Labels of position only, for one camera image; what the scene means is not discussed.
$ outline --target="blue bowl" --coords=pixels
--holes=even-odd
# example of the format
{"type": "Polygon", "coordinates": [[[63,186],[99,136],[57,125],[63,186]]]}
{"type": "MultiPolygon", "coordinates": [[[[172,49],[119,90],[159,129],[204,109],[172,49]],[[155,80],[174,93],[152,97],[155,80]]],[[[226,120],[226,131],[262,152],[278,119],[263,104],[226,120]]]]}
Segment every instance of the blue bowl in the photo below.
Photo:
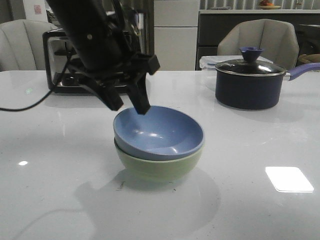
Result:
{"type": "Polygon", "coordinates": [[[122,151],[144,160],[184,158],[204,143],[204,132],[193,118],[162,106],[151,106],[145,115],[127,108],[115,117],[113,130],[122,151]]]}

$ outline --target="marble countertop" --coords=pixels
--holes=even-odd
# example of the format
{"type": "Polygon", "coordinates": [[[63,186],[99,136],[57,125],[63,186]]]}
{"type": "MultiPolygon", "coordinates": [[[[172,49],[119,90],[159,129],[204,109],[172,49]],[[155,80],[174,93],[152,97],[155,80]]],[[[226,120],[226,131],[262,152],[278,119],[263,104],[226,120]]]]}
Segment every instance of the marble countertop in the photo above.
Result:
{"type": "MultiPolygon", "coordinates": [[[[93,95],[0,112],[0,239],[318,240],[319,75],[284,81],[279,103],[257,111],[220,104],[215,71],[148,75],[150,103],[188,114],[205,134],[196,167],[163,184],[125,169],[118,112],[93,95]]],[[[1,107],[47,92],[45,71],[0,72],[1,107]]]]}

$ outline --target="saucepan lid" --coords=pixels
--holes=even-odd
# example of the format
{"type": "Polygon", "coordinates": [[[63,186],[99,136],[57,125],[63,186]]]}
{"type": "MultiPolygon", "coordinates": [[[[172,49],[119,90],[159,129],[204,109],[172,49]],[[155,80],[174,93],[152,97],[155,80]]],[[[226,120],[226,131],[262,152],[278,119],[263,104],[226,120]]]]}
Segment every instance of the saucepan lid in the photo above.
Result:
{"type": "Polygon", "coordinates": [[[243,59],[232,59],[215,65],[217,71],[248,77],[270,77],[283,75],[287,70],[277,64],[256,60],[263,49],[256,47],[241,47],[243,59]]]}
{"type": "Polygon", "coordinates": [[[215,69],[226,74],[248,77],[278,76],[287,71],[284,67],[271,62],[260,60],[247,62],[243,59],[219,62],[215,65],[215,69]]]}

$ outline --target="saucepan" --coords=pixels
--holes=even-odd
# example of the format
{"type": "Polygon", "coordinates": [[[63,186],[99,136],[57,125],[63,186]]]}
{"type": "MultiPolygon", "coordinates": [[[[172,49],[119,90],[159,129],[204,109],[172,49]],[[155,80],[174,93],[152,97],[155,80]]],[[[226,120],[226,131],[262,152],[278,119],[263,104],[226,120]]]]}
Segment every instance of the saucepan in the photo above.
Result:
{"type": "Polygon", "coordinates": [[[219,62],[215,65],[216,99],[245,110],[262,110],[279,102],[283,80],[291,81],[301,74],[320,70],[320,63],[308,63],[286,70],[266,61],[256,60],[263,49],[241,47],[243,59],[219,62]]]}

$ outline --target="bowl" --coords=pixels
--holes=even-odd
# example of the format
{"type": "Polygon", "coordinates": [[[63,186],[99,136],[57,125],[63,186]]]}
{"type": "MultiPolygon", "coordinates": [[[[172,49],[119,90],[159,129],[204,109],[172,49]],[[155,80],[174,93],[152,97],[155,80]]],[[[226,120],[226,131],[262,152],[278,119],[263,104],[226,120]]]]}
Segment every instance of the bowl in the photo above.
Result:
{"type": "Polygon", "coordinates": [[[125,153],[114,141],[117,154],[125,166],[136,177],[151,182],[170,182],[188,174],[200,159],[203,146],[194,153],[167,161],[152,161],[141,159],[125,153]]]}
{"type": "Polygon", "coordinates": [[[272,10],[272,9],[279,9],[281,8],[280,5],[271,5],[271,6],[265,6],[265,5],[258,5],[259,8],[264,9],[264,10],[272,10]]]}
{"type": "Polygon", "coordinates": [[[145,115],[127,108],[114,118],[113,130],[124,152],[152,161],[181,159],[204,143],[204,132],[193,118],[163,106],[151,106],[145,115]]]}

